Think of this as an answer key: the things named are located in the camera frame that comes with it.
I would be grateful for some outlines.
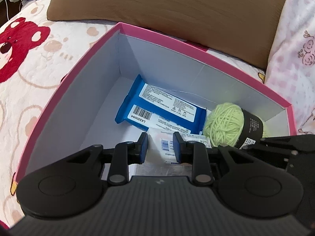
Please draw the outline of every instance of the blue barcode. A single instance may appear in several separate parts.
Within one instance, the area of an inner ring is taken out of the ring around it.
[[[169,151],[169,142],[167,140],[161,140],[162,150]]]

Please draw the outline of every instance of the light green yarn ball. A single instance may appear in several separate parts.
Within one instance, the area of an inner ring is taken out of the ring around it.
[[[264,122],[262,137],[269,137]],[[209,114],[204,125],[203,134],[210,138],[211,145],[216,147],[220,144],[235,146],[242,132],[244,115],[242,109],[232,103],[217,105]]]

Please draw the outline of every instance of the pillow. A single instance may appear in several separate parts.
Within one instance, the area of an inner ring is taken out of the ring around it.
[[[285,0],[51,0],[47,18],[107,19],[161,31],[266,69]]]

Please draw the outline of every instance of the white plastic packet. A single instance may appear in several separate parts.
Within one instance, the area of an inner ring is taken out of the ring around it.
[[[191,176],[192,165],[179,164],[173,149],[173,132],[163,129],[149,128],[149,145],[145,162],[137,165],[138,176]],[[206,136],[180,133],[185,141],[193,140],[210,148],[210,140]]]

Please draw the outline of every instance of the red cartoon bear print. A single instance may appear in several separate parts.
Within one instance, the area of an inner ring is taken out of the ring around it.
[[[49,27],[39,27],[25,18],[18,18],[6,27],[0,34],[0,83],[18,70],[29,50],[41,45],[49,33]]]

